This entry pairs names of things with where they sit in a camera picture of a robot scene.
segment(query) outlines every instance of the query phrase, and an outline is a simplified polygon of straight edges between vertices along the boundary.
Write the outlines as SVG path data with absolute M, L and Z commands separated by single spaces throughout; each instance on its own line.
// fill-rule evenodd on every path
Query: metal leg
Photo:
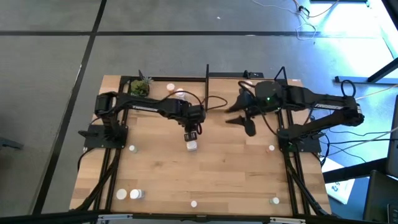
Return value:
M 369 83 L 369 84 L 398 84 L 398 78 L 383 78 L 398 68 L 398 58 L 381 68 L 370 77 L 335 77 L 335 82 L 342 82 L 343 80 L 351 80 L 353 83 Z
M 323 173 L 325 183 L 339 182 L 344 180 L 350 180 L 358 177 L 369 176 L 372 170 L 377 170 L 386 173 L 387 158 L 378 159 L 371 162 L 365 162 L 355 166 L 344 167 L 337 170 L 332 170 Z
M 5 139 L 5 138 L 0 137 L 0 148 L 2 146 L 11 147 L 11 148 L 14 148 L 14 149 L 22 149 L 22 147 L 24 147 L 23 144 L 19 144 L 18 142 L 11 141 L 9 139 Z

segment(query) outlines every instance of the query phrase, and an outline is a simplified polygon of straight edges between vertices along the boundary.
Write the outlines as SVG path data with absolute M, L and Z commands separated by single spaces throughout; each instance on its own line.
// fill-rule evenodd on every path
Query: potted plant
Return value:
M 145 77 L 139 71 L 140 80 L 134 80 L 131 82 L 131 95 L 146 97 L 149 95 L 149 85 L 152 83 L 151 77 Z

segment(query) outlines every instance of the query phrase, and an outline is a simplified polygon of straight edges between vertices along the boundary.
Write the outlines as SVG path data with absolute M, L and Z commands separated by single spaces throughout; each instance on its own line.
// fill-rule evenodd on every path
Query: wooden table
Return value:
M 120 76 L 106 75 L 100 93 L 117 91 Z M 231 105 L 238 95 L 237 79 L 209 79 L 209 95 L 221 96 Z M 154 82 L 149 97 L 161 99 L 168 94 L 167 82 Z M 205 83 L 174 82 L 183 88 L 205 97 Z M 289 80 L 290 85 L 301 85 L 299 80 Z M 194 105 L 197 100 L 188 96 Z M 209 107 L 220 105 L 221 100 L 209 99 Z M 269 145 L 278 149 L 277 138 L 267 129 L 260 116 L 254 119 L 257 134 L 249 137 L 242 126 L 224 121 L 238 116 L 224 114 L 224 108 L 209 110 L 202 124 L 203 134 L 198 136 L 198 150 L 187 151 L 183 140 L 184 130 L 174 120 L 156 113 L 129 111 L 127 146 L 122 150 L 112 201 L 112 211 L 126 213 L 178 213 L 213 215 L 292 215 L 289 190 L 282 153 L 269 152 Z M 294 113 L 294 122 L 303 123 L 308 111 Z M 267 119 L 277 129 L 277 118 Z M 138 148 L 134 154 L 131 144 Z M 305 183 L 315 199 L 330 212 L 319 161 L 309 153 L 301 153 Z M 87 154 L 80 166 L 70 208 L 79 206 L 93 190 L 100 175 L 104 149 Z M 117 189 L 142 189 L 145 197 L 132 200 L 116 198 Z M 101 206 L 107 194 L 104 188 Z M 302 209 L 300 191 L 295 186 L 299 211 Z M 280 204 L 269 203 L 279 197 Z M 198 206 L 192 208 L 190 202 Z

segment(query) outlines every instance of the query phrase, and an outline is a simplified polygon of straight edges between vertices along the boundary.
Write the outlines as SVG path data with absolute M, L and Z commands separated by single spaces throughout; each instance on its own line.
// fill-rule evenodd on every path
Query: wooden tabletop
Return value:
M 100 93 L 117 91 L 120 76 L 106 75 Z M 238 95 L 237 79 L 211 78 L 209 95 L 225 98 L 233 104 Z M 168 95 L 166 82 L 154 82 L 149 97 L 161 99 Z M 205 83 L 174 82 L 183 88 L 205 97 Z M 299 85 L 299 80 L 289 80 Z M 187 100 L 197 104 L 188 96 Z M 222 104 L 209 99 L 209 107 Z M 184 130 L 174 120 L 167 120 L 156 113 L 129 110 L 127 146 L 122 150 L 115 189 L 142 189 L 145 197 L 139 200 L 116 198 L 112 211 L 126 213 L 179 213 L 217 215 L 292 215 L 282 153 L 270 152 L 277 138 L 267 129 L 261 117 L 254 118 L 257 134 L 249 137 L 242 126 L 226 124 L 225 120 L 239 113 L 224 114 L 224 108 L 209 110 L 202 124 L 203 134 L 198 136 L 198 150 L 187 151 L 183 140 Z M 294 122 L 303 123 L 308 111 L 294 113 Z M 277 129 L 277 118 L 268 114 L 271 127 Z M 128 146 L 135 145 L 138 153 L 131 153 Z M 319 161 L 309 153 L 301 153 L 305 183 L 309 191 L 330 212 Z M 70 208 L 79 206 L 98 181 L 104 149 L 87 154 L 80 166 Z M 300 191 L 295 186 L 299 211 L 303 211 Z M 101 208 L 107 194 L 104 188 Z M 269 199 L 278 197 L 280 204 Z M 190 202 L 198 206 L 192 208 Z

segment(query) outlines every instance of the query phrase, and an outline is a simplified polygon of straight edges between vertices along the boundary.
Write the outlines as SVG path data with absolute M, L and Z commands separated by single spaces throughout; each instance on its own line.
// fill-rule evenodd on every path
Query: gray floor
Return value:
M 266 3 L 294 10 L 288 0 Z M 0 1 L 0 15 L 21 15 L 1 19 L 0 29 L 91 30 L 99 4 L 100 1 L 89 0 L 69 1 L 67 6 L 61 0 L 36 4 Z M 313 4 L 310 10 L 316 14 L 327 6 Z M 24 11 L 23 7 L 32 10 Z M 356 16 L 348 19 L 348 12 L 353 11 Z M 141 69 L 149 76 L 204 77 L 209 63 L 214 72 L 248 69 L 273 77 L 281 66 L 286 66 L 289 78 L 301 79 L 311 90 L 340 95 L 340 86 L 332 82 L 334 76 L 369 76 L 392 60 L 377 20 L 364 4 L 339 3 L 324 20 L 315 19 L 314 23 L 319 24 L 318 30 L 331 36 L 338 34 L 339 38 L 299 41 L 295 37 L 97 37 L 44 212 L 68 209 L 84 140 L 77 131 L 86 129 L 90 122 L 103 75 L 137 75 Z M 298 25 L 294 15 L 251 1 L 114 0 L 108 1 L 99 29 L 294 31 Z M 22 151 L 0 151 L 0 217 L 29 212 L 87 40 L 88 37 L 0 37 L 0 135 L 25 144 Z M 357 96 L 386 87 L 357 85 Z M 361 100 L 364 124 L 333 130 L 389 130 L 397 94 L 398 90 L 393 89 Z M 314 112 L 316 117 L 326 114 L 327 111 Z M 358 139 L 347 134 L 328 135 L 331 141 Z M 371 161 L 385 157 L 387 145 L 368 143 L 349 152 Z M 331 159 L 344 166 L 362 162 L 344 153 Z

